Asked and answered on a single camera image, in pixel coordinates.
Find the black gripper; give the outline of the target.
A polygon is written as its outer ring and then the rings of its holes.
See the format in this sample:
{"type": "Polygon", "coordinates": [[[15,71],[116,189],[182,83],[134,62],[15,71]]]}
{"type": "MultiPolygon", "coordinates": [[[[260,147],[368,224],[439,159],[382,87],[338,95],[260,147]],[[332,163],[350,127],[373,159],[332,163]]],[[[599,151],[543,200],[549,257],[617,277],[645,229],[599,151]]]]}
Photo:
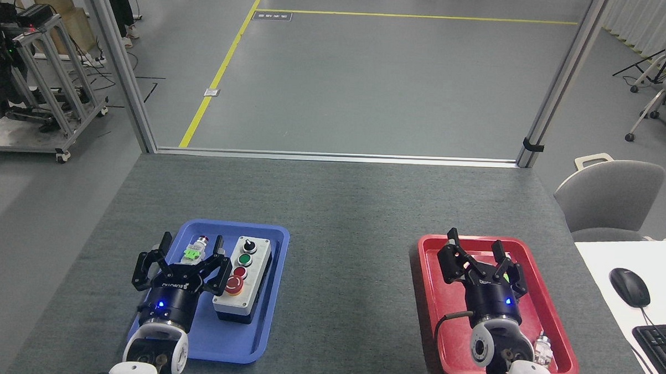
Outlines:
{"type": "Polygon", "coordinates": [[[169,265],[166,255],[172,242],[171,233],[165,232],[158,247],[139,253],[131,283],[138,292],[152,289],[138,307],[138,326],[171,322],[189,333],[200,295],[208,292],[216,297],[223,296],[232,262],[223,249],[223,236],[217,236],[213,253],[199,263],[199,270],[197,265],[169,265]],[[151,282],[149,270],[153,263],[158,264],[161,271],[151,282]]]}
{"type": "Polygon", "coordinates": [[[522,266],[513,262],[502,241],[496,240],[492,251],[497,265],[491,277],[482,279],[479,262],[462,248],[458,237],[458,230],[451,228],[447,242],[437,252],[437,259],[445,283],[452,284],[465,275],[465,304],[467,310],[473,312],[468,320],[470,328],[475,328],[486,317],[504,316],[520,325],[522,316],[517,301],[528,292],[522,266]]]}

